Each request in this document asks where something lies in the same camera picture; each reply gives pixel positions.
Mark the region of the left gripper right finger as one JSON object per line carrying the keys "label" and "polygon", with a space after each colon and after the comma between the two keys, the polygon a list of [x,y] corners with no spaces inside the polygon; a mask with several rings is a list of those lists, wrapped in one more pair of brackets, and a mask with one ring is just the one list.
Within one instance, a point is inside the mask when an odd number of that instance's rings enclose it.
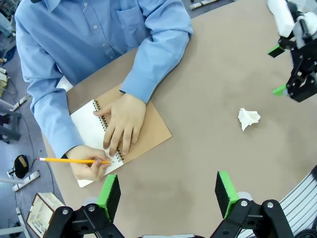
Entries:
{"label": "left gripper right finger", "polygon": [[253,231],[256,238],[294,238],[280,203],[271,199],[259,205],[240,198],[228,172],[217,172],[215,194],[223,220],[210,238],[238,238],[242,230]]}

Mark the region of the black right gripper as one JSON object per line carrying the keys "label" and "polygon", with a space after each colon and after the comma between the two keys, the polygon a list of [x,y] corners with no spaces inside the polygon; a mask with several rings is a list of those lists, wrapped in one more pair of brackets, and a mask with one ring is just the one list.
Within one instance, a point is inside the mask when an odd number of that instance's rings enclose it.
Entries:
{"label": "black right gripper", "polygon": [[300,35],[280,36],[277,45],[267,54],[275,58],[285,50],[291,50],[291,76],[286,84],[274,88],[272,93],[302,102],[317,94],[317,34],[313,34],[309,42],[305,42]]}

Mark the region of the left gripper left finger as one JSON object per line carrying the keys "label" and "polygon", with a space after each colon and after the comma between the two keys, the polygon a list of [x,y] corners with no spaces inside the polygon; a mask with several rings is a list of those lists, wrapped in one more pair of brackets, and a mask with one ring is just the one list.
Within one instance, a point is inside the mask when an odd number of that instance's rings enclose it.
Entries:
{"label": "left gripper left finger", "polygon": [[117,175],[107,176],[96,203],[73,210],[58,207],[50,220],[45,238],[124,238],[114,222],[121,196]]}

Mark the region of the yellow pencil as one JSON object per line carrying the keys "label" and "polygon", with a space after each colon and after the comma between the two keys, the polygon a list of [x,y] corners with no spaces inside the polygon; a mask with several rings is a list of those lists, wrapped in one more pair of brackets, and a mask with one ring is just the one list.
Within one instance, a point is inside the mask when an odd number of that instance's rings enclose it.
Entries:
{"label": "yellow pencil", "polygon": [[82,159],[58,159],[58,158],[37,158],[37,161],[58,162],[58,163],[76,163],[76,164],[92,164],[96,160],[82,160]]}

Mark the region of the white paper ball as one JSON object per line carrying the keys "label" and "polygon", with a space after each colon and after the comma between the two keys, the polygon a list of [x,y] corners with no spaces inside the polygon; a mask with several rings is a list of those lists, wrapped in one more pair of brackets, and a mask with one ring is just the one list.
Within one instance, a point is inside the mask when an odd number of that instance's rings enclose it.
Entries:
{"label": "white paper ball", "polygon": [[257,111],[247,111],[244,108],[241,108],[238,114],[242,131],[244,131],[248,126],[258,123],[260,118],[261,116]]}

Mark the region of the brown spiral notebook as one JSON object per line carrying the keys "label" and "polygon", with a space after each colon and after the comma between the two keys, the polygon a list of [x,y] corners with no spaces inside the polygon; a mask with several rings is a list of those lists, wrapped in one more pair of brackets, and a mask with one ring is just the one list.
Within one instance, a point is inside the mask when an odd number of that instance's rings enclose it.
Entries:
{"label": "brown spiral notebook", "polygon": [[[110,115],[97,117],[93,112],[104,108],[120,98],[122,93],[119,89],[120,86],[118,85],[97,98],[92,99],[70,115],[86,146],[103,149],[104,134],[110,120]],[[171,133],[153,103],[148,102],[144,123],[137,143],[130,147],[127,155],[123,155],[121,153],[122,147],[118,147],[115,155],[111,157],[111,165],[107,168],[105,174],[112,173],[114,170],[143,155],[170,137]]]}

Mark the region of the person's left forearm blue sleeve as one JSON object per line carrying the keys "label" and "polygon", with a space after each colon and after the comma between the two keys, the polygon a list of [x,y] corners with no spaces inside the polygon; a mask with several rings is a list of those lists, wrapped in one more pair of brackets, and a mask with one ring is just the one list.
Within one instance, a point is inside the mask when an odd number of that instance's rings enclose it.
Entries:
{"label": "person's left forearm blue sleeve", "polygon": [[192,29],[167,30],[146,38],[120,91],[148,102],[157,85],[179,64],[192,34]]}

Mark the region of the person's right forearm blue sleeve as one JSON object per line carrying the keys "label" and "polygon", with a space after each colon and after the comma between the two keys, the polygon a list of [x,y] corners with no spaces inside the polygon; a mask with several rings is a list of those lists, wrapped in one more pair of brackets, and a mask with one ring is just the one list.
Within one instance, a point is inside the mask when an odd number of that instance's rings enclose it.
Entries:
{"label": "person's right forearm blue sleeve", "polygon": [[83,144],[70,117],[64,90],[44,94],[35,92],[32,96],[34,117],[57,158]]}

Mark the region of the person's right hand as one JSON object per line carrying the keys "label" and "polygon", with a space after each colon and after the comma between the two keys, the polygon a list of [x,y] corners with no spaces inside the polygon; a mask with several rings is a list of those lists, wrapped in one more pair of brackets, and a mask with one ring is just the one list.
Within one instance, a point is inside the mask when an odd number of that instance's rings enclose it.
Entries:
{"label": "person's right hand", "polygon": [[109,164],[103,164],[103,161],[109,161],[104,150],[92,148],[85,145],[75,146],[65,153],[68,159],[94,160],[93,163],[71,163],[71,169],[76,179],[87,179],[99,181],[104,177]]}

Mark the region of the person's left hand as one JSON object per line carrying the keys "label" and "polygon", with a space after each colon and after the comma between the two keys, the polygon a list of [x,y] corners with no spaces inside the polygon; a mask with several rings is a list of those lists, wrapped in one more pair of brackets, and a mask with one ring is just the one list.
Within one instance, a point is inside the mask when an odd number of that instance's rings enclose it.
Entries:
{"label": "person's left hand", "polygon": [[110,121],[104,135],[103,147],[109,150],[110,156],[113,156],[121,144],[121,152],[126,155],[131,144],[138,141],[146,114],[146,103],[126,93],[94,112],[97,117],[108,114],[110,114]]}

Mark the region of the cardboard box on floor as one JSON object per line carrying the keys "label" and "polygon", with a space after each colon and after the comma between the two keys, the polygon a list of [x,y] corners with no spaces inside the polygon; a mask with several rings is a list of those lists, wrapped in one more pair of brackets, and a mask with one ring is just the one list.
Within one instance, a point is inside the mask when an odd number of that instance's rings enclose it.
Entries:
{"label": "cardboard box on floor", "polygon": [[27,225],[38,238],[43,238],[52,216],[64,204],[52,193],[36,193],[27,215]]}

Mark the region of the white power strip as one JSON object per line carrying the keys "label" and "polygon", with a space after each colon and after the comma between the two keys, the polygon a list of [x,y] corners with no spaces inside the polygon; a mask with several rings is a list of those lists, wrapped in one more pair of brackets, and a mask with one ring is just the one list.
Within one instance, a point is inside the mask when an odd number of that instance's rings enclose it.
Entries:
{"label": "white power strip", "polygon": [[39,177],[40,177],[40,172],[39,172],[39,170],[37,170],[37,171],[33,172],[32,174],[30,174],[29,176],[27,176],[26,178],[24,178],[22,183],[18,183],[16,185],[14,185],[12,190],[14,192],[17,192],[18,190],[22,189],[23,187],[30,184],[32,181],[34,181],[35,179],[37,179]]}

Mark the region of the black round pouch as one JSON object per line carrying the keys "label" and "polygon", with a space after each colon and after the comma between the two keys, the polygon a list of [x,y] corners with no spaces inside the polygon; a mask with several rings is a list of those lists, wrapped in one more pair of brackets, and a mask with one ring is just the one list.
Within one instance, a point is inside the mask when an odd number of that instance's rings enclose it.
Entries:
{"label": "black round pouch", "polygon": [[23,179],[29,172],[29,163],[26,155],[19,155],[14,160],[14,173],[19,179]]}

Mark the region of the dark grey step stool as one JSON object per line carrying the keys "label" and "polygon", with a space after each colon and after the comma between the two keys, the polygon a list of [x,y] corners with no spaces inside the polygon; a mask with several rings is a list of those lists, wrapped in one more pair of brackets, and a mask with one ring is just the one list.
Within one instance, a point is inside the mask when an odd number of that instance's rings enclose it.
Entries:
{"label": "dark grey step stool", "polygon": [[11,140],[20,139],[18,124],[21,118],[20,113],[13,111],[13,105],[0,99],[0,141],[9,144]]}

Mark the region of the person in blue shirt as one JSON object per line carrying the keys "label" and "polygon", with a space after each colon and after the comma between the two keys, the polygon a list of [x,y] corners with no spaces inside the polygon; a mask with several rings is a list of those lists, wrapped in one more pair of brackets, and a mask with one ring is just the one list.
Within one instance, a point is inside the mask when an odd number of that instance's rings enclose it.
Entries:
{"label": "person in blue shirt", "polygon": [[181,0],[22,0],[15,21],[31,96],[81,82],[155,33],[193,31]]}

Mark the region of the grey ribbed aluminium frame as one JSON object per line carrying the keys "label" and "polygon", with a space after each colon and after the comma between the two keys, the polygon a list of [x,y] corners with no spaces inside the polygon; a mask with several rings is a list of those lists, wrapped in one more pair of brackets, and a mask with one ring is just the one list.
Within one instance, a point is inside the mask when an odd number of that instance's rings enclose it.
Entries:
{"label": "grey ribbed aluminium frame", "polygon": [[317,238],[317,165],[280,205],[294,238]]}

